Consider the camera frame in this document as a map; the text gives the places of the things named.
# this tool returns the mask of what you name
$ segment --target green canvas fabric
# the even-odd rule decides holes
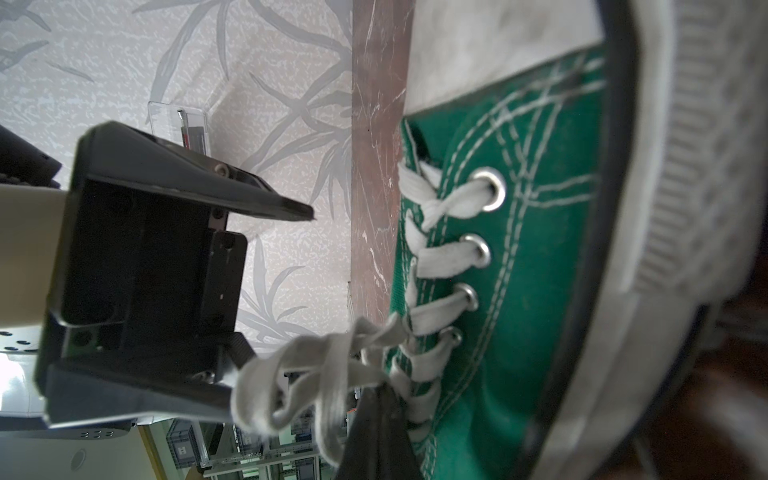
[[[449,295],[454,282],[473,286],[480,301],[454,324],[463,342],[442,377],[431,433],[414,445],[427,480],[504,478],[515,461],[571,298],[598,181],[603,90],[598,47],[402,122],[403,160],[412,170],[417,158],[442,169],[439,198],[479,167],[502,172],[507,184],[499,209],[468,220],[446,217],[426,232],[430,247],[479,234],[493,255],[484,269],[419,280],[419,304]],[[403,316],[412,259],[404,234],[408,210],[422,221],[419,207],[402,199],[390,309]],[[422,351],[435,341],[420,339]],[[392,362],[409,372],[398,349],[388,354],[387,365]]]

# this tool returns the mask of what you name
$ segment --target green shoe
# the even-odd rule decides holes
[[[316,403],[338,465],[346,391],[388,382],[426,480],[593,475],[749,272],[767,8],[417,0],[389,321],[253,360],[236,421]]]

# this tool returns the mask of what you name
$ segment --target shoe sole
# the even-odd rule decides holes
[[[699,305],[747,279],[766,197],[768,104],[754,98],[768,5],[745,3],[631,2],[633,150],[594,314],[530,478],[594,474],[658,397]],[[621,41],[606,32],[609,48]]]

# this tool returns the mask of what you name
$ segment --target shoelace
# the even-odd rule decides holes
[[[487,265],[490,251],[480,237],[471,234],[462,236],[459,242],[427,247],[427,233],[445,216],[467,219],[478,215],[499,200],[500,193],[489,176],[473,174],[468,182],[440,200],[436,190],[442,172],[425,161],[419,162],[418,169],[420,172],[399,165],[400,192],[421,207],[424,217],[417,225],[413,212],[406,212],[406,243],[413,254],[405,293],[406,318],[393,313],[384,327],[359,318],[349,332],[296,337],[272,356],[250,360],[238,374],[230,406],[241,428],[277,435],[315,405],[317,445],[323,457],[337,466],[343,447],[336,434],[346,414],[347,393],[357,387],[389,382],[406,403],[406,418],[417,425],[409,430],[411,441],[419,442],[429,434],[440,399],[439,379],[451,351],[462,340],[451,324],[465,311],[476,310],[478,299],[469,285],[457,284],[454,293],[417,305],[416,280],[450,278],[473,266]],[[433,334],[438,334],[437,344],[426,352],[416,352],[415,339]],[[392,363],[389,375],[382,370],[385,351],[394,346],[399,346],[410,361],[410,375],[397,362]],[[362,362],[352,358],[358,353]],[[302,375],[283,392],[277,380],[288,372]],[[432,384],[427,393],[414,396],[414,382]]]

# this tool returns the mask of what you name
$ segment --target wallpaper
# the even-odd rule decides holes
[[[0,0],[0,123],[65,166],[147,103],[207,112],[212,156],[312,204],[230,215],[249,240],[237,329],[257,351],[349,324],[352,0]]]

